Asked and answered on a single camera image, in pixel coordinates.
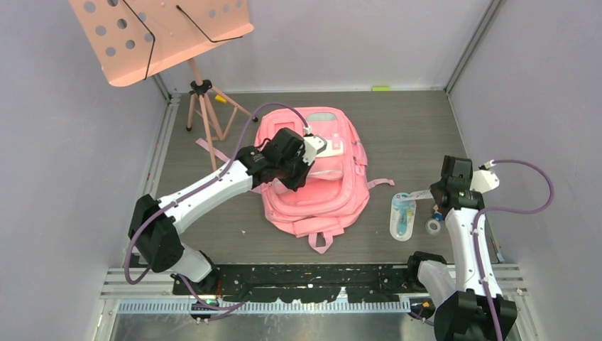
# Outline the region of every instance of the metal floor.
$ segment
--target metal floor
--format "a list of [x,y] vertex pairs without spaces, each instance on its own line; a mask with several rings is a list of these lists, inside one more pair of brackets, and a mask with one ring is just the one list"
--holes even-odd
[[[232,98],[249,111],[264,102],[342,110],[354,123],[368,154],[368,180],[390,178],[395,187],[380,185],[372,189],[371,199],[357,222],[335,237],[323,255],[310,248],[307,238],[297,239],[269,223],[263,216],[260,196],[253,193],[234,197],[201,217],[182,235],[184,243],[201,249],[218,264],[405,263],[417,250],[453,260],[447,231],[444,229],[436,237],[425,231],[432,201],[418,202],[410,240],[398,242],[389,233],[392,196],[428,189],[439,180],[444,155],[465,156],[445,93],[312,92],[233,94]],[[195,116],[192,131],[185,129],[189,100],[188,95],[182,96],[158,197],[187,187],[212,172],[209,153],[195,143],[199,137],[204,138],[200,117]],[[216,102],[214,107],[225,128],[232,107]],[[238,113],[228,137],[217,141],[216,148],[230,156],[246,119],[246,115]],[[252,144],[255,133],[256,128],[251,125],[243,142]]]

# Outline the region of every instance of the gray wall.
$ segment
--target gray wall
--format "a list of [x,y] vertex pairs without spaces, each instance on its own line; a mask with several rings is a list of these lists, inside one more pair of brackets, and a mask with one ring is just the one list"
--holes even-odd
[[[541,340],[600,340],[602,2],[507,1],[451,96],[475,161],[521,158],[557,189],[535,216],[489,216],[536,302]],[[499,166],[488,205],[536,207],[534,172]]]
[[[198,61],[205,77],[230,91],[443,88],[488,3],[250,0],[255,30]],[[186,64],[166,76],[178,91],[190,90]]]
[[2,1],[0,37],[0,338],[89,340],[163,98],[106,83],[68,1]]

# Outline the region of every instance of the pink music stand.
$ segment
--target pink music stand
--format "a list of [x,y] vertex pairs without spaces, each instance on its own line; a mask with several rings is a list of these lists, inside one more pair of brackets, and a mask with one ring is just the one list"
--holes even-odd
[[[110,85],[125,87],[187,61],[195,81],[187,130],[198,99],[213,169],[217,169],[210,125],[223,141],[236,111],[251,113],[203,80],[195,57],[253,30],[246,0],[70,0]],[[234,106],[222,131],[207,95],[213,91]]]

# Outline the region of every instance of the backpack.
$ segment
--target backpack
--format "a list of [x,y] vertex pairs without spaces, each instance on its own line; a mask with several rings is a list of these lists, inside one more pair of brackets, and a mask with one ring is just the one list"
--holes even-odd
[[[323,254],[332,245],[333,237],[357,220],[368,203],[372,187],[395,183],[386,179],[366,180],[366,152],[353,124],[341,110],[296,109],[312,126],[313,134],[327,140],[327,149],[316,157],[305,186],[297,192],[288,190],[278,180],[262,184],[259,192],[267,220],[298,238],[307,236],[310,246]],[[289,109],[279,109],[261,119],[256,146],[284,127],[303,136],[299,117]],[[326,242],[323,247],[316,245],[319,233]]]

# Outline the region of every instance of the white tape roll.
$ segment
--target white tape roll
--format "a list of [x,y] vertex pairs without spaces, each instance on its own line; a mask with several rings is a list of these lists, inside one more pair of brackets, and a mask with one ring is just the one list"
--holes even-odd
[[441,233],[441,223],[436,221],[435,219],[427,220],[425,228],[427,229],[427,232],[429,232],[429,234],[432,234],[433,236],[436,236],[439,233]]

